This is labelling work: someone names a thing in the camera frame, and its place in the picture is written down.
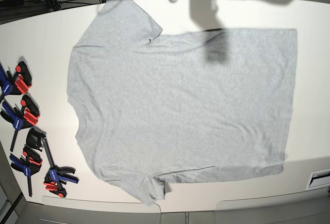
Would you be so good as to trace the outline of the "grey T-shirt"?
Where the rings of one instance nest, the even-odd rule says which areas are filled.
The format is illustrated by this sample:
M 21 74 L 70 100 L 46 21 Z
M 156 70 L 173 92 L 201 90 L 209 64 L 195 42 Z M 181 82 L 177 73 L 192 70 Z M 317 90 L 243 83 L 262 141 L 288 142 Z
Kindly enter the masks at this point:
M 68 69 L 89 168 L 148 205 L 166 183 L 281 173 L 297 46 L 295 29 L 164 35 L 132 0 L 109 0 Z

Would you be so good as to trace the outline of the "long blue red bar clamp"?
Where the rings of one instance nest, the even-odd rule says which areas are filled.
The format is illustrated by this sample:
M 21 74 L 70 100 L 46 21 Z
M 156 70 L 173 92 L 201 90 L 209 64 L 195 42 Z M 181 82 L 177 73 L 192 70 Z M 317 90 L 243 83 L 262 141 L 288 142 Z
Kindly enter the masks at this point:
M 79 178 L 74 176 L 75 169 L 72 167 L 58 167 L 55 164 L 46 135 L 44 133 L 38 132 L 35 128 L 31 128 L 29 130 L 26 138 L 26 144 L 30 148 L 39 151 L 42 151 L 41 148 L 43 148 L 50 165 L 43 182 L 45 189 L 52 194 L 59 196 L 60 198 L 65 198 L 67 196 L 67 192 L 63 185 L 66 185 L 67 182 L 74 184 L 79 182 Z

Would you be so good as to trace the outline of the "top blue red bar clamp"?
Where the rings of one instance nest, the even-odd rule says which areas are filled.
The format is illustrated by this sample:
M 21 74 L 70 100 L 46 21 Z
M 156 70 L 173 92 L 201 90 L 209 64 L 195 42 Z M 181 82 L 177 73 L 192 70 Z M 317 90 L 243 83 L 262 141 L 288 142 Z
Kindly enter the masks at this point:
M 13 74 L 1 65 L 1 102 L 8 95 L 26 94 L 31 86 L 32 76 L 24 57 L 20 58 Z

